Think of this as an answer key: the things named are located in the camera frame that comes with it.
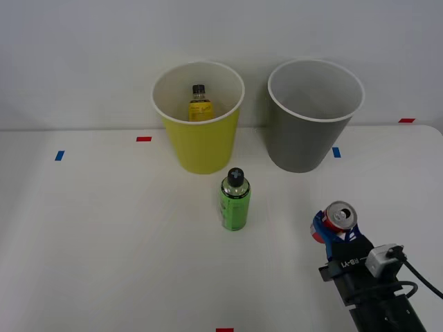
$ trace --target green spray can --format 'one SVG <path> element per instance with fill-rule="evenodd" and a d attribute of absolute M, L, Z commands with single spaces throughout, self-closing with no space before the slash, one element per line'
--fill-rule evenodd
<path fill-rule="evenodd" d="M 228 230 L 241 230 L 246 225 L 251 186 L 240 168 L 229 170 L 221 182 L 220 213 L 223 227 Z"/>

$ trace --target can lid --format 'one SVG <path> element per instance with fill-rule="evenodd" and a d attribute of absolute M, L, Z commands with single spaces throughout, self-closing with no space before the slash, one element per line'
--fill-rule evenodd
<path fill-rule="evenodd" d="M 239 187 L 244 182 L 244 174 L 242 169 L 238 167 L 231 168 L 228 172 L 228 183 L 233 187 Z"/>
<path fill-rule="evenodd" d="M 354 208 L 346 202 L 333 202 L 327 208 L 327 215 L 331 223 L 342 230 L 350 230 L 357 224 L 357 213 Z"/>
<path fill-rule="evenodd" d="M 203 84 L 197 84 L 192 86 L 193 93 L 205 93 L 205 86 Z"/>

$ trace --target gray cup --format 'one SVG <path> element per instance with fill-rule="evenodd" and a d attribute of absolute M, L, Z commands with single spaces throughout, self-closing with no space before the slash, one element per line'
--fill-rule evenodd
<path fill-rule="evenodd" d="M 293 60 L 269 76 L 267 149 L 272 161 L 303 173 L 324 159 L 365 99 L 360 80 L 322 60 Z"/>

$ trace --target cup rim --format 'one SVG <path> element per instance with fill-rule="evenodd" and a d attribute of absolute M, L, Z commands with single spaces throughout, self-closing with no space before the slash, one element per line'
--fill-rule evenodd
<path fill-rule="evenodd" d="M 356 109 L 353 112 L 347 114 L 346 116 L 342 116 L 340 118 L 318 119 L 318 118 L 310 118 L 309 116 L 302 116 L 301 114 L 298 114 L 298 113 L 296 113 L 294 111 L 291 111 L 288 108 L 286 108 L 285 106 L 283 106 L 282 103 L 279 102 L 277 100 L 277 98 L 275 98 L 275 96 L 274 96 L 274 94 L 272 92 L 271 81 L 272 81 L 273 76 L 275 75 L 275 73 L 277 73 L 282 67 L 287 66 L 288 64 L 293 64 L 294 62 L 321 62 L 321 63 L 324 63 L 324 64 L 329 64 L 330 66 L 336 67 L 338 69 L 341 69 L 342 71 L 344 71 L 347 74 L 351 75 L 356 80 L 356 82 L 359 85 L 360 90 L 361 90 L 361 101 L 360 101 L 360 104 L 358 105 L 358 107 L 356 107 Z M 282 63 L 277 68 L 275 68 L 272 71 L 272 73 L 270 74 L 270 76 L 269 76 L 269 79 L 268 79 L 268 92 L 269 92 L 269 95 L 271 96 L 272 100 L 282 110 L 286 111 L 287 113 L 289 113 L 289 114 L 291 114 L 291 115 L 293 115 L 293 116 L 295 116 L 297 118 L 300 118 L 300 119 L 303 119 L 303 120 L 312 121 L 312 122 L 338 122 L 338 121 L 346 120 L 346 119 L 352 117 L 354 115 L 354 113 L 357 112 L 363 106 L 363 103 L 365 102 L 365 88 L 364 88 L 363 84 L 361 83 L 360 79 L 352 71 L 350 71 L 349 69 L 346 69 L 343 66 L 340 66 L 339 64 L 335 64 L 333 62 L 326 61 L 326 60 L 321 60 L 321 59 L 293 59 L 293 60 L 289 60 L 288 62 Z"/>
<path fill-rule="evenodd" d="M 217 118 L 213 118 L 211 120 L 191 122 L 191 121 L 183 121 L 183 120 L 178 120 L 176 118 L 173 118 L 172 116 L 169 116 L 169 115 L 165 114 L 164 112 L 162 112 L 162 110 L 160 110 L 157 107 L 157 105 L 155 103 L 155 100 L 154 100 L 154 90 L 155 90 L 155 87 L 156 87 L 157 83 L 159 83 L 159 81 L 165 75 L 167 75 L 168 73 L 170 73 L 170 72 L 172 72 L 172 71 L 174 71 L 174 70 L 176 70 L 178 68 L 181 68 L 181 67 L 184 67 L 184 66 L 189 66 L 191 64 L 214 64 L 216 66 L 221 66 L 221 67 L 223 67 L 225 69 L 228 69 L 231 73 L 233 73 L 238 78 L 238 80 L 240 81 L 240 83 L 242 85 L 242 95 L 240 96 L 240 99 L 239 99 L 238 103 L 235 104 L 235 106 L 229 112 L 227 112 L 224 115 L 219 116 Z M 229 66 L 227 66 L 225 64 L 221 64 L 219 62 L 214 62 L 214 61 L 191 61 L 191 62 L 187 62 L 185 64 L 181 64 L 179 66 L 175 66 L 173 68 L 170 68 L 170 69 L 164 71 L 161 75 L 159 75 L 159 77 L 155 80 L 154 84 L 152 85 L 152 89 L 151 89 L 151 103 L 152 103 L 152 105 L 154 105 L 154 108 L 155 108 L 155 110 L 157 111 L 158 114 L 160 114 L 161 116 L 163 116 L 164 118 L 166 118 L 166 119 L 168 119 L 170 121 L 173 121 L 173 122 L 176 122 L 176 123 L 181 123 L 181 124 L 184 124 L 184 125 L 191 125 L 191 126 L 206 125 L 206 124 L 210 124 L 210 123 L 213 123 L 213 122 L 217 122 L 217 121 L 223 120 L 224 118 L 227 118 L 228 116 L 233 114 L 239 108 L 240 104 L 243 102 L 243 99 L 244 99 L 244 82 L 243 82 L 242 77 L 237 73 L 237 71 L 235 71 L 231 67 L 229 67 Z"/>

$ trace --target black bottle cap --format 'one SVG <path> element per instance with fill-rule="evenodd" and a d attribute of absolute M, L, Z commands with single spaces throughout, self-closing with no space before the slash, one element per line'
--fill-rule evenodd
<path fill-rule="evenodd" d="M 205 93 L 205 86 L 203 84 L 193 85 L 192 92 L 193 93 Z"/>
<path fill-rule="evenodd" d="M 239 187 L 244 182 L 244 174 L 240 168 L 234 167 L 229 170 L 228 183 L 233 187 Z"/>

